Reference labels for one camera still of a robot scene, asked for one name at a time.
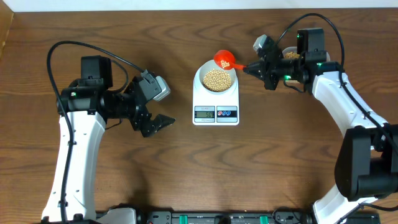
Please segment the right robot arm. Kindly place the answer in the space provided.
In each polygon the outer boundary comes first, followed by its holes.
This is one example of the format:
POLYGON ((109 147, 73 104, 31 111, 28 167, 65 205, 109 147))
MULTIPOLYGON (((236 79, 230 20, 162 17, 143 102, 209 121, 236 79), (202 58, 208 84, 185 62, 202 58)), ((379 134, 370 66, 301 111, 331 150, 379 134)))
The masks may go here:
POLYGON ((324 49, 321 28, 297 32, 298 58, 289 59, 270 37, 253 45, 259 61, 243 70, 275 90, 295 80, 320 101, 344 139, 335 165, 335 185, 312 206, 311 222, 342 223, 364 206, 397 192, 397 125, 377 115, 359 96, 342 64, 324 49))

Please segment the red measuring scoop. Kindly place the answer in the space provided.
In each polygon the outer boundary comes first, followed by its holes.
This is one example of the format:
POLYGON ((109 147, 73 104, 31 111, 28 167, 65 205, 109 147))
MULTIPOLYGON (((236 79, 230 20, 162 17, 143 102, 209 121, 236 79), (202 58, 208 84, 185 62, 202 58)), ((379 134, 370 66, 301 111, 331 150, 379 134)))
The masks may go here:
POLYGON ((228 50, 219 50, 217 53, 215 53, 213 60, 221 68, 220 61, 224 60, 230 63, 230 68, 231 69, 238 69, 238 70, 243 70, 245 65, 240 65, 236 63, 236 58, 235 56, 228 50))

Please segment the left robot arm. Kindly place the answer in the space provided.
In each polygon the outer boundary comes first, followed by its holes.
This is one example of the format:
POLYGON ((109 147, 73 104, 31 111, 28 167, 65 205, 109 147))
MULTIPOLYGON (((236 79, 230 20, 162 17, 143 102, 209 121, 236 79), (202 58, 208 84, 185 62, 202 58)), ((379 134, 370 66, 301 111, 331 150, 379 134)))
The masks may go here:
POLYGON ((81 58, 81 77, 61 92, 60 149, 52 192, 42 223, 145 223, 142 212, 118 205, 102 216, 95 211, 94 185, 98 149, 109 119, 128 119, 135 131, 149 137, 175 122, 147 110, 150 100, 170 93, 167 82, 144 70, 113 90, 114 60, 100 55, 81 58))

